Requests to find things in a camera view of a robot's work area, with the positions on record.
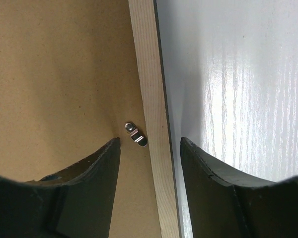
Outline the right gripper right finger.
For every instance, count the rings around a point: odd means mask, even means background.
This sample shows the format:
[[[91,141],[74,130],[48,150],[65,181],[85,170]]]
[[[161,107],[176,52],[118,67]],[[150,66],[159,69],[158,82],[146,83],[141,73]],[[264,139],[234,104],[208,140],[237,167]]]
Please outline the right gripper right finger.
[[[272,182],[180,143],[195,238],[298,238],[298,176]]]

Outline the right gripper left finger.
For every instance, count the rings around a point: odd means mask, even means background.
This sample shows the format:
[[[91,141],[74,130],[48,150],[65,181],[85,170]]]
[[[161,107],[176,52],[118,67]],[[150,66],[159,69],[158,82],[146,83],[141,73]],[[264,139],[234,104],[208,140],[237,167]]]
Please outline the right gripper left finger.
[[[120,166],[120,139],[39,181],[0,176],[0,238],[106,238]]]

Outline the brown cardboard backing board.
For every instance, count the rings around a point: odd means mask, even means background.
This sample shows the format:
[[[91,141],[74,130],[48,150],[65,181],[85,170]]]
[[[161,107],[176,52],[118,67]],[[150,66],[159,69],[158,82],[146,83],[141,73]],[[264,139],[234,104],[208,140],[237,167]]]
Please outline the brown cardboard backing board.
[[[126,0],[0,0],[0,175],[39,180],[114,137],[112,238],[161,236]]]

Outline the black picture frame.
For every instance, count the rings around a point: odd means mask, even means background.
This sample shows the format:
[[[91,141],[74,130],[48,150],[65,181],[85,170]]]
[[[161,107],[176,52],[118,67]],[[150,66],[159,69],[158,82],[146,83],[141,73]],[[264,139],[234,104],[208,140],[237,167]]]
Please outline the black picture frame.
[[[154,2],[131,0],[129,8],[161,236],[178,238],[180,227]]]

